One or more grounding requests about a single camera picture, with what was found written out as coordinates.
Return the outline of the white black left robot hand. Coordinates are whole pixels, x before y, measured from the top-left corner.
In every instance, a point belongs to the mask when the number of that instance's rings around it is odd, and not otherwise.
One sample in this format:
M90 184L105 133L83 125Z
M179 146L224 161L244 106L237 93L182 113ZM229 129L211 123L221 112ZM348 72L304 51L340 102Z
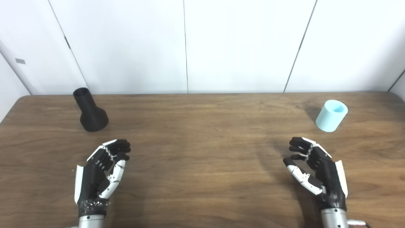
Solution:
M79 217L106 216L109 199L130 159L130 146L126 139L105 142L88 157L85 166L77 165L74 200Z

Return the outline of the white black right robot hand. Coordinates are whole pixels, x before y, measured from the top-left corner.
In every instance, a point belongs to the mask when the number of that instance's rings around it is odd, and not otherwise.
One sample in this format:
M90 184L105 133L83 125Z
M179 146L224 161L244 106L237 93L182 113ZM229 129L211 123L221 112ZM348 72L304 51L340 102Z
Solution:
M315 195L318 209L347 211L348 187L342 161L333 161L320 144L305 137L292 137L289 144L289 151L295 154L283 162L299 184Z

